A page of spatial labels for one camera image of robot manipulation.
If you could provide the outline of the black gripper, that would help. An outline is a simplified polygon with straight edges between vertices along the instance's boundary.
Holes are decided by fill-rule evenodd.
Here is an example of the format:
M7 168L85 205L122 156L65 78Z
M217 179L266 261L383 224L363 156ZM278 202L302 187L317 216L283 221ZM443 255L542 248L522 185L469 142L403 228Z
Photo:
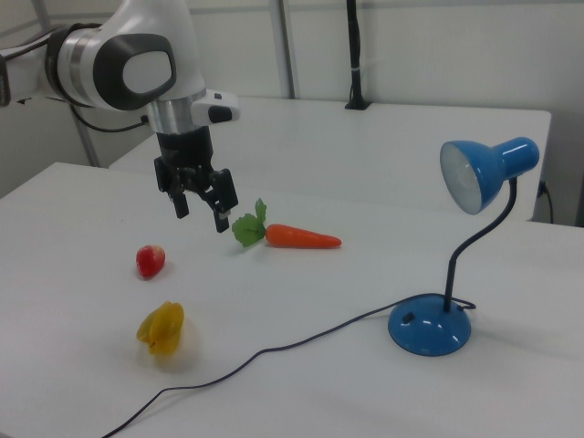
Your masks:
M202 127L182 134L157 135L161 155L154 160L159 190L167 193L178 219L190 212L187 192L200 196L214 211L215 229L230 228L231 209L237 206L235 185L229 170L216 170L210 130Z

